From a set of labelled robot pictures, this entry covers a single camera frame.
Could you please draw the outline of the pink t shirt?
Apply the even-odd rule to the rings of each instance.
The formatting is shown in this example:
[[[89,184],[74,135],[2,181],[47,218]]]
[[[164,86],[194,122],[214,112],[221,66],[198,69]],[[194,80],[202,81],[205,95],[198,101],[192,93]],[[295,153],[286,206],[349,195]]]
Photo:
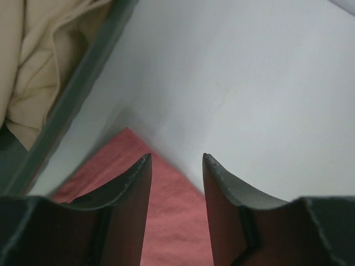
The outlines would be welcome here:
[[[112,138],[52,196],[71,202],[151,154],[153,175],[141,265],[212,265],[204,195],[129,128]]]

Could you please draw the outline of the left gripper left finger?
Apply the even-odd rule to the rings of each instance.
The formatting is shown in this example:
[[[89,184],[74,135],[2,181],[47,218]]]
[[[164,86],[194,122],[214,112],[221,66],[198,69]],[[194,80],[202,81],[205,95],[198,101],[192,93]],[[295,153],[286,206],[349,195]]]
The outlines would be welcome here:
[[[139,265],[151,179],[146,154],[70,203],[1,197],[1,264]]]

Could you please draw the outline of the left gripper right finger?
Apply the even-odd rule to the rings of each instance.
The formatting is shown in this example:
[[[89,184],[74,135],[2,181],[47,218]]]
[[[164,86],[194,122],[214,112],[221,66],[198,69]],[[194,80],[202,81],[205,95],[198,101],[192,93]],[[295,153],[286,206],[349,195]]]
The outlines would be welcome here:
[[[204,154],[215,265],[353,265],[354,197],[270,196]]]

